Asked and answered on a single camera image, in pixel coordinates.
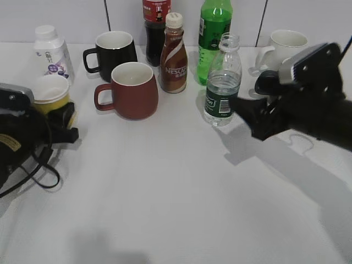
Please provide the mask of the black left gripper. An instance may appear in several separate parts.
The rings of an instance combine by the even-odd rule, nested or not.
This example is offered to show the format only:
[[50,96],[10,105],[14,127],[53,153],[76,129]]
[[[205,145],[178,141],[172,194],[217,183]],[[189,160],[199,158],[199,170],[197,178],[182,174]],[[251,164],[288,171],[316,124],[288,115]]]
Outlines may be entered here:
[[15,190],[32,178],[41,167],[47,167],[52,155],[52,143],[73,144],[79,138],[78,128],[71,128],[75,119],[75,104],[50,111],[48,120],[62,128],[49,128],[43,114],[30,105],[1,105],[1,186],[10,175],[32,156],[38,166],[11,186]]

